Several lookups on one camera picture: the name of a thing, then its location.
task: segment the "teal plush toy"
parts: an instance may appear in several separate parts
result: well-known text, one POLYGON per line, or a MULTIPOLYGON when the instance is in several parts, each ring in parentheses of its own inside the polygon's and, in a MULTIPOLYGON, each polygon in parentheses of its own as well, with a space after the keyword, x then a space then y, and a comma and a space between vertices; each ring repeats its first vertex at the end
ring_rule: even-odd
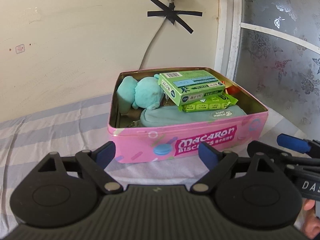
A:
POLYGON ((131 108, 157 109, 160 106, 164 91, 158 85, 159 74, 145 77, 139 82, 132 76, 123 79, 117 90, 119 112, 127 114, 131 108))

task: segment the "pink tin box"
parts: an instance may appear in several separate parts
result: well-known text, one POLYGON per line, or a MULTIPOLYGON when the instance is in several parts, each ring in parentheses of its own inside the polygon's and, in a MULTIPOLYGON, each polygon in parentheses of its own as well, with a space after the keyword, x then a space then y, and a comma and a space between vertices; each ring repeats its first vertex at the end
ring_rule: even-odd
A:
POLYGON ((188 67, 139 70, 123 72, 119 75, 112 96, 108 133, 110 140, 116 144, 115 159, 118 162, 152 162, 196 155, 200 142, 206 142, 217 150, 224 150, 257 140, 267 117, 268 109, 260 101, 233 81, 210 68, 188 67), (156 73, 200 69, 210 72, 221 81, 225 81, 228 93, 239 100, 237 105, 247 115, 214 122, 138 128, 128 126, 139 119, 140 112, 126 116, 119 114, 116 90, 125 76, 133 76, 135 79, 140 80, 156 73))

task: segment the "finger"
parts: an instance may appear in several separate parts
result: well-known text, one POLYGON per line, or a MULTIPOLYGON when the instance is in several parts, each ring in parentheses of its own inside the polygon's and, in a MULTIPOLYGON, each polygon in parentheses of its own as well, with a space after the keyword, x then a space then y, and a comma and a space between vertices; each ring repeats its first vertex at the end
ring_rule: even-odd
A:
POLYGON ((307 199, 303 205, 303 210, 310 210, 315 206, 316 201, 313 199, 307 199))
POLYGON ((320 233, 320 220, 315 217, 313 210, 307 212, 301 231, 310 239, 320 233))

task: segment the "blue foam pad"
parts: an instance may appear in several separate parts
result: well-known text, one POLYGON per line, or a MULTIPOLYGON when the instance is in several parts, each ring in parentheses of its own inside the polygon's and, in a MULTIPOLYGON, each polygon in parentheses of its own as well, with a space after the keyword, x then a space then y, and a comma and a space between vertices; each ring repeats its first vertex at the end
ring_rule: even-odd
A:
POLYGON ((112 142, 97 154, 96 164, 105 169, 116 155, 116 145, 112 142))
POLYGON ((279 146, 299 153, 307 153, 311 150, 307 141, 283 133, 277 137, 277 143, 279 146))
POLYGON ((218 165, 218 156, 203 143, 200 143, 198 149, 199 158, 204 163, 204 165, 211 171, 215 166, 218 165))

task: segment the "mattress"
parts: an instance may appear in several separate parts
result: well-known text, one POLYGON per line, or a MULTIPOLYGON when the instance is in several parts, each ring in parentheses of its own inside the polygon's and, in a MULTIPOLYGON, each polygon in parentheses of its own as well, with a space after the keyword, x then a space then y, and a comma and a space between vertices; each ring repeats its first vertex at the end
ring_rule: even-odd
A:
MULTIPOLYGON (((111 94, 108 94, 0 123, 0 238, 17 225, 9 205, 13 190, 48 152, 70 156, 83 149, 95 150, 108 141, 110 103, 111 94)), ((291 122, 269 109, 260 141, 277 146, 276 137, 280 133, 306 137, 291 122)), ((246 144, 233 150, 247 156, 246 144)), ((124 187, 185 184, 189 188, 207 173, 207 168, 198 156, 192 156, 134 164, 113 160, 105 171, 124 187)))

